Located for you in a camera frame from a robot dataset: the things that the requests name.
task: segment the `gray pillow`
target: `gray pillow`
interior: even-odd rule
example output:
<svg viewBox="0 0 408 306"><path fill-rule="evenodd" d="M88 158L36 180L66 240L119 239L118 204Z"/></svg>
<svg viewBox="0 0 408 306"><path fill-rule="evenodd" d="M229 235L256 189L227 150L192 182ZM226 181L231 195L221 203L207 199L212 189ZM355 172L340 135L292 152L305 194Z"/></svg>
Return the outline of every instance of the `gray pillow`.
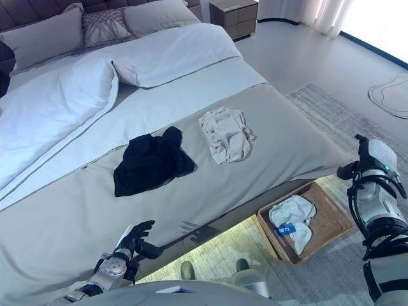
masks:
<svg viewBox="0 0 408 306"><path fill-rule="evenodd" d="M86 48L114 45L131 36L126 27L122 8L85 14L82 20Z"/></svg>
<svg viewBox="0 0 408 306"><path fill-rule="evenodd" d="M14 51L17 70L80 50L83 12L82 3L73 3L60 15L0 33L0 40Z"/></svg>
<svg viewBox="0 0 408 306"><path fill-rule="evenodd" d="M171 27L200 22L183 0L160 0L124 9L125 21L137 38Z"/></svg>

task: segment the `blue label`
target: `blue label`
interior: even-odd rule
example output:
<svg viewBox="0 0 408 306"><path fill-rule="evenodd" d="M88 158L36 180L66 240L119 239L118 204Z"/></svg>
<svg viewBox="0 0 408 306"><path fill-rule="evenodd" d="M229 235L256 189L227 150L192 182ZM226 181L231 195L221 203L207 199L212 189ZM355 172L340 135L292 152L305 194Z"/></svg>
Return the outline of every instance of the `blue label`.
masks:
<svg viewBox="0 0 408 306"><path fill-rule="evenodd" d="M278 236L285 236L285 235L288 235L290 233L294 233L296 231L296 229L293 226L293 224L286 223L286 224L283 224L283 225L279 226L278 228L275 227L275 231L276 231L276 234L278 234Z"/></svg>

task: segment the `white towel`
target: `white towel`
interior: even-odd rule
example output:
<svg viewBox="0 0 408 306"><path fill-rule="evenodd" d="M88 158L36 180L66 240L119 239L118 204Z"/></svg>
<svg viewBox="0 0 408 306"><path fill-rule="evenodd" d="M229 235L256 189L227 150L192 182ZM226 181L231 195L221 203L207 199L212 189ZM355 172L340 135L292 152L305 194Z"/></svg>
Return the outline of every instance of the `white towel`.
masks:
<svg viewBox="0 0 408 306"><path fill-rule="evenodd" d="M310 218L315 214L316 208L311 202L301 196L294 195L273 206L269 210L269 219L276 227L285 223L293 224L296 231L290 233L289 236L295 242L297 255L300 255L310 238L312 238L312 231L308 225Z"/></svg>
<svg viewBox="0 0 408 306"><path fill-rule="evenodd" d="M251 150L249 142L255 136L245 125L244 115L240 110L221 107L205 113L198 121L217 164L241 161L248 155Z"/></svg>

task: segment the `person's foot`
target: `person's foot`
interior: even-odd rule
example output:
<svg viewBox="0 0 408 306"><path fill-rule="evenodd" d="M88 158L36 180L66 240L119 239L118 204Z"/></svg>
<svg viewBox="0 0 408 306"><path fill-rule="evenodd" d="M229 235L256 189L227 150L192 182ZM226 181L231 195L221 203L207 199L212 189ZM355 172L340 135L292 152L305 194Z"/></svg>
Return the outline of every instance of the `person's foot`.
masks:
<svg viewBox="0 0 408 306"><path fill-rule="evenodd" d="M249 269L248 261L244 258L238 259L237 272L242 271L242 270L248 270L248 269Z"/></svg>
<svg viewBox="0 0 408 306"><path fill-rule="evenodd" d="M196 279L191 262L185 261L181 264L181 279L184 281L192 281Z"/></svg>

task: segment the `gray floor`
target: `gray floor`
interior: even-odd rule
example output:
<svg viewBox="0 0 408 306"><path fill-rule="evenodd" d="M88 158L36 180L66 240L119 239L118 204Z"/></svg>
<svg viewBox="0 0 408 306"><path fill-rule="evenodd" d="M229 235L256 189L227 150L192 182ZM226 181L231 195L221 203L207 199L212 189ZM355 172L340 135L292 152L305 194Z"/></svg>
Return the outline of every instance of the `gray floor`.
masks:
<svg viewBox="0 0 408 306"><path fill-rule="evenodd" d="M367 92L407 70L341 36L331 40L304 25L257 24L255 34L236 42L244 59L283 95L315 83L356 112L408 142L408 120L394 117Z"/></svg>

